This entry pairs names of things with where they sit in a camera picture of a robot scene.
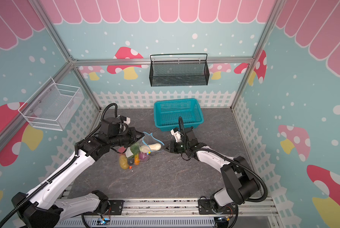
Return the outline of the red pepper toy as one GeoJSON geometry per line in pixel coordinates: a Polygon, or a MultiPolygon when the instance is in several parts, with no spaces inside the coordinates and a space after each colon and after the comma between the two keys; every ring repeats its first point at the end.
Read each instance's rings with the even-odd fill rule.
{"type": "Polygon", "coordinates": [[[125,147],[120,147],[120,148],[118,148],[117,151],[118,151],[120,154],[123,154],[123,153],[125,153],[126,148],[125,148],[125,147]]]}

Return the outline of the green leafy vegetable toy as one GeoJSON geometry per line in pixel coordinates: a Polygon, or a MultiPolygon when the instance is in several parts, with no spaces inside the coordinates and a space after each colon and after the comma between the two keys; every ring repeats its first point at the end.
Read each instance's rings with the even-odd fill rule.
{"type": "Polygon", "coordinates": [[[136,154],[140,153],[140,152],[141,152],[140,147],[141,147],[141,146],[140,146],[138,143],[133,144],[133,145],[130,147],[130,150],[131,150],[132,154],[133,154],[133,155],[136,155],[136,154]]]}

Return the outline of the clear zip top bag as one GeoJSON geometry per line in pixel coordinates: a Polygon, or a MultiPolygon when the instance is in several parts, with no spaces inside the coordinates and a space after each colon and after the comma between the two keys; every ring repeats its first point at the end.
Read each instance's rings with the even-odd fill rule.
{"type": "Polygon", "coordinates": [[[118,148],[119,167],[123,170],[132,169],[142,162],[146,162],[151,156],[164,151],[164,142],[155,138],[153,133],[143,132],[143,137],[130,147],[118,148]]]}

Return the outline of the yellow potato toy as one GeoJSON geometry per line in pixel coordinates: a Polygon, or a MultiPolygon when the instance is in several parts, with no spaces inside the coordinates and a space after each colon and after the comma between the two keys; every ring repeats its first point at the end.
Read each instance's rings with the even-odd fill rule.
{"type": "Polygon", "coordinates": [[[127,170],[129,168],[126,155],[119,156],[119,165],[120,165],[120,168],[122,168],[123,170],[127,170]]]}

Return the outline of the white radish toy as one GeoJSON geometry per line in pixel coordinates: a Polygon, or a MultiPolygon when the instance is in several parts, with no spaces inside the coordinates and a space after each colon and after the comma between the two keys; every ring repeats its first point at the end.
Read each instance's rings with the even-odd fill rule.
{"type": "Polygon", "coordinates": [[[150,145],[143,145],[140,147],[140,152],[145,154],[150,154],[151,152],[159,151],[162,145],[160,143],[150,144],[150,145]]]}

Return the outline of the teal plastic basket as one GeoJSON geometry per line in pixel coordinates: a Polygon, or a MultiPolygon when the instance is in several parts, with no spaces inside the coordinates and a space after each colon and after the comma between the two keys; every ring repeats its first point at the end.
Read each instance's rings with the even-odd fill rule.
{"type": "Polygon", "coordinates": [[[198,100],[194,98],[158,101],[154,104],[155,126],[163,132],[179,126],[179,117],[186,128],[197,128],[204,123],[203,113],[198,100]]]}

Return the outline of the purple onion toy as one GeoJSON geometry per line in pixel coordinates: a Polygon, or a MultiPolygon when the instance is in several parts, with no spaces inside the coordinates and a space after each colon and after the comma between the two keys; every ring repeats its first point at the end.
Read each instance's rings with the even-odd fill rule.
{"type": "Polygon", "coordinates": [[[139,153],[139,160],[147,161],[149,160],[149,158],[150,158],[150,155],[148,153],[142,153],[142,152],[139,153]]]}

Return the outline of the orange carrot toy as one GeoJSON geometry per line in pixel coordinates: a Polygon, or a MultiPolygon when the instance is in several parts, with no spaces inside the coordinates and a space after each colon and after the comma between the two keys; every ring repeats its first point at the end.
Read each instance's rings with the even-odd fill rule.
{"type": "Polygon", "coordinates": [[[137,155],[135,155],[135,157],[134,157],[134,164],[135,164],[135,165],[139,165],[139,163],[140,163],[140,159],[139,159],[139,155],[137,154],[137,155]]]}

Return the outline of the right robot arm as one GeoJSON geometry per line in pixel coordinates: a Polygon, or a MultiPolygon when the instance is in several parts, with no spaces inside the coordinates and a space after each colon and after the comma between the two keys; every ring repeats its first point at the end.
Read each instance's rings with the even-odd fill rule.
{"type": "Polygon", "coordinates": [[[246,201],[257,203],[267,199],[265,182],[251,169],[244,157],[229,157],[211,149],[198,141],[192,127],[176,127],[171,130],[171,134],[174,140],[165,147],[168,152],[185,155],[184,160],[195,159],[221,173],[224,188],[210,196],[210,199],[199,199],[200,207],[205,202],[213,213],[219,214],[228,207],[234,212],[238,205],[246,201]]]}

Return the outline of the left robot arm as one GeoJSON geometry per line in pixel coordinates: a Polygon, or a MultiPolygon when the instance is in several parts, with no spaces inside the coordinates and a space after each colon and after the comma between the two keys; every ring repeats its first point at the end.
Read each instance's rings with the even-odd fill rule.
{"type": "Polygon", "coordinates": [[[74,153],[39,186],[12,198],[14,209],[0,222],[0,228],[14,215],[28,228],[53,228],[62,220],[86,213],[106,214],[111,209],[101,191],[69,200],[62,192],[88,167],[116,147],[130,148],[144,133],[129,127],[126,117],[102,119],[100,124],[74,146],[74,153]]]}

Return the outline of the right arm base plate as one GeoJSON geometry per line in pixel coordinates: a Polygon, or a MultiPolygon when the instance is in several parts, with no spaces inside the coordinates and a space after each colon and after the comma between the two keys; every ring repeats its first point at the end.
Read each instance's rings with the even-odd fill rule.
{"type": "Polygon", "coordinates": [[[229,203],[218,206],[214,200],[201,197],[198,199],[198,212],[200,215],[234,215],[238,213],[238,205],[229,203]]]}

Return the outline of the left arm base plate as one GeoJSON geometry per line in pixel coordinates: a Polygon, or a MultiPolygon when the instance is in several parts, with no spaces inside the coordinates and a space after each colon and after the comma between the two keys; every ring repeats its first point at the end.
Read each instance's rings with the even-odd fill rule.
{"type": "Polygon", "coordinates": [[[101,200],[98,207],[90,212],[85,212],[84,215],[121,215],[124,208],[124,200],[101,200]]]}

